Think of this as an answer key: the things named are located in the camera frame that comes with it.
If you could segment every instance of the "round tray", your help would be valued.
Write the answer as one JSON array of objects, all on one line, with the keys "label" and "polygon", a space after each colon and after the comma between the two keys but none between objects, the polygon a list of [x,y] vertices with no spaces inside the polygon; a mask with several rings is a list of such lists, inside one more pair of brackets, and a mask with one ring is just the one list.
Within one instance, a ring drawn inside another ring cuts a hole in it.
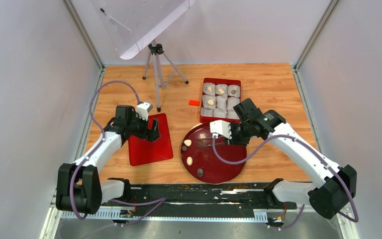
[{"label": "round tray", "polygon": [[[191,145],[184,141],[190,139]],[[210,184],[220,184],[232,180],[241,173],[245,163],[230,165],[216,157],[212,148],[210,123],[202,123],[192,128],[181,144],[181,160],[187,171],[196,179]],[[228,161],[239,161],[247,157],[247,149],[241,145],[226,145],[224,138],[216,139],[216,150]],[[187,158],[192,158],[192,165],[187,164]]]}]

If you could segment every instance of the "tripod leg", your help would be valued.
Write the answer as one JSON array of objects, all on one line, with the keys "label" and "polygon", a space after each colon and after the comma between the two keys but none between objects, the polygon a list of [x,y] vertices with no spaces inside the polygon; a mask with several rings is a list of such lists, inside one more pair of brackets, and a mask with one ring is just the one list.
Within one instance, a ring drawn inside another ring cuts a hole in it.
[{"label": "tripod leg", "polygon": [[[153,54],[153,62],[156,64],[156,54]],[[156,87],[156,100],[157,100],[157,112],[160,112],[162,110],[162,107],[160,106],[160,96],[159,96],[159,83],[157,82],[157,76],[158,72],[157,69],[158,67],[154,66],[154,86]]]},{"label": "tripod leg", "polygon": [[166,85],[165,85],[165,81],[163,80],[162,66],[160,65],[159,55],[156,55],[156,62],[154,64],[155,64],[154,67],[157,67],[157,72],[159,73],[160,87],[164,89]]},{"label": "tripod leg", "polygon": [[149,51],[149,55],[147,56],[146,68],[144,68],[144,73],[143,73],[143,80],[146,79],[147,69],[149,68],[149,65],[150,65],[150,56],[151,56],[151,51]]},{"label": "tripod leg", "polygon": [[188,80],[185,78],[185,76],[182,74],[182,72],[177,68],[177,66],[169,59],[169,57],[166,55],[164,52],[163,55],[166,57],[166,59],[169,61],[169,63],[174,67],[174,69],[178,72],[178,74],[182,77],[184,80],[185,84],[188,84]]}]

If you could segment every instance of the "wood grain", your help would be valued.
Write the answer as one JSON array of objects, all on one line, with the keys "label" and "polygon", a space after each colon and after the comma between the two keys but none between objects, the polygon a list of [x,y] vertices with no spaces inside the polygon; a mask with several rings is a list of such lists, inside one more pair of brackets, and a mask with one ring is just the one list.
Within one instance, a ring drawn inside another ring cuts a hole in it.
[{"label": "wood grain", "polygon": [[[100,173],[100,180],[109,177],[127,178],[131,183],[192,183],[199,182],[184,168],[180,160],[180,145],[185,134],[199,123],[199,107],[189,106],[189,100],[200,100],[205,77],[240,80],[242,97],[251,98],[263,111],[276,110],[311,145],[314,139],[289,64],[201,64],[179,65],[188,78],[184,84],[175,74],[165,89],[160,89],[162,113],[166,113],[174,158],[166,161],[132,167],[128,158],[128,143],[118,150]],[[156,111],[156,93],[153,72],[147,79],[141,76],[144,66],[107,67],[103,82],[125,80],[137,90],[142,101],[151,101]],[[172,72],[170,65],[162,66],[165,80]],[[105,125],[115,113],[117,105],[136,105],[133,92],[123,84],[103,88],[98,98],[95,118]],[[92,125],[87,149],[98,139],[100,130]],[[247,147],[252,152],[262,139],[254,139]],[[275,178],[307,181],[308,176],[277,148],[267,144],[251,160],[233,182],[269,182]]]}]

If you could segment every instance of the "wood surface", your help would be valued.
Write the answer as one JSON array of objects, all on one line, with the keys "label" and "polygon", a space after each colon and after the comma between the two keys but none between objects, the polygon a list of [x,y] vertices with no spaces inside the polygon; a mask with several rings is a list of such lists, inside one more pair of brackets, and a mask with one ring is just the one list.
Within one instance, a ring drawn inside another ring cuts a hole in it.
[{"label": "wood surface", "polygon": [[[289,64],[195,64],[179,65],[188,78],[186,85],[176,73],[165,89],[160,89],[162,112],[166,113],[174,158],[166,161],[135,166],[129,164],[128,142],[118,150],[100,173],[103,182],[109,177],[127,178],[131,183],[193,183],[192,177],[180,159],[180,145],[185,134],[199,123],[200,107],[188,105],[189,100],[200,100],[205,77],[240,80],[242,99],[251,98],[263,112],[274,109],[289,122],[300,136],[315,145],[301,98]],[[172,72],[163,65],[165,80]],[[147,79],[142,80],[144,66],[107,67],[103,82],[125,80],[137,90],[142,101],[150,101],[156,111],[154,74],[149,68]],[[95,118],[105,126],[114,116],[117,105],[136,105],[131,89],[123,84],[111,84],[102,89],[95,110]],[[93,124],[87,149],[100,135]],[[251,153],[262,139],[251,140],[247,147]],[[232,182],[270,182],[276,178],[289,181],[309,181],[308,176],[280,150],[267,144],[250,159],[241,174]]]}]

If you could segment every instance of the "white wall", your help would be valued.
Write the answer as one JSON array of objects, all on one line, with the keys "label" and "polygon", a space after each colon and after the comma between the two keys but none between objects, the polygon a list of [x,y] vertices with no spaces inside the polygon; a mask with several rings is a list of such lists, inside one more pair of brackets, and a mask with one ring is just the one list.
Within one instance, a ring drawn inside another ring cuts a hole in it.
[{"label": "white wall", "polygon": [[[72,0],[105,65],[122,60],[90,0]],[[157,38],[176,63],[296,63],[329,0],[197,0]],[[162,63],[168,63],[164,57]]]},{"label": "white wall", "polygon": [[382,1],[341,1],[301,74],[323,152],[358,172],[361,239],[382,238]]},{"label": "white wall", "polygon": [[39,237],[97,78],[62,1],[0,0],[0,238]]}]

